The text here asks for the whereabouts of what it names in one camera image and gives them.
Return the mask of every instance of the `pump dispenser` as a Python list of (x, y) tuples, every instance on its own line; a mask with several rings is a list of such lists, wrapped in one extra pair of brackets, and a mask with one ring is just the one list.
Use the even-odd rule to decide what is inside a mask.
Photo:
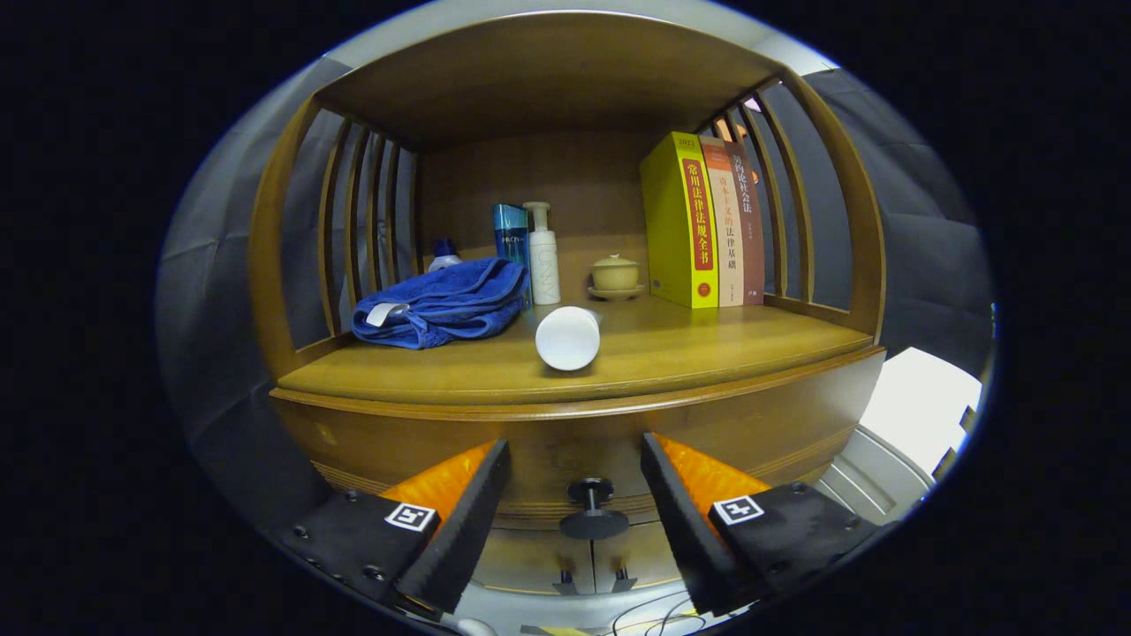
[(561, 283), (558, 278), (558, 239), (546, 226), (550, 204), (527, 201), (523, 207), (534, 218), (534, 231), (529, 234), (530, 289), (534, 304), (555, 304), (562, 301)]

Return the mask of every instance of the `screw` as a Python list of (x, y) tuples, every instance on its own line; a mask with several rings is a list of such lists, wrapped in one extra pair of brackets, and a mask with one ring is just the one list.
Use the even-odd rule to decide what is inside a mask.
[(365, 575), (365, 578), (372, 578), (374, 581), (385, 581), (385, 570), (377, 566), (365, 566), (361, 568), (361, 573)]

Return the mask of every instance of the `cabinet door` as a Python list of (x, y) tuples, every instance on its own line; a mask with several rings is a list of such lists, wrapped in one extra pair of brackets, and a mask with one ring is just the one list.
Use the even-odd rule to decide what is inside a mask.
[(559, 594), (561, 570), (573, 577), (578, 594), (593, 594), (589, 542), (569, 539), (556, 530), (491, 528), (472, 579), (510, 592)]
[(593, 557), (598, 594), (612, 592), (621, 567), (637, 579), (633, 590), (680, 578), (659, 522), (632, 525), (612, 539), (594, 541)]

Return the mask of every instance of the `white cylindrical container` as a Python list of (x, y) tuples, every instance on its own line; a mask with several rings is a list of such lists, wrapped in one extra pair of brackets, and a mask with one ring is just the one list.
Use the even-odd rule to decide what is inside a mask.
[(562, 301), (561, 283), (558, 278), (558, 239), (546, 229), (546, 213), (550, 204), (527, 201), (523, 207), (534, 217), (534, 231), (527, 237), (530, 246), (530, 290), (534, 304), (555, 304)]
[(576, 371), (597, 356), (601, 316), (580, 307), (560, 307), (538, 324), (534, 346), (542, 360), (561, 371)]

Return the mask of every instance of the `black knob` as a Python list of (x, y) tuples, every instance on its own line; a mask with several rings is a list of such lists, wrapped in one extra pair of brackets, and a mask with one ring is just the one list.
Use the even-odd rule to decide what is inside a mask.
[(616, 510), (602, 510), (601, 504), (613, 493), (613, 482), (601, 478), (586, 478), (569, 487), (569, 497), (585, 506), (558, 524), (570, 539), (596, 541), (616, 536), (629, 527), (629, 518)]

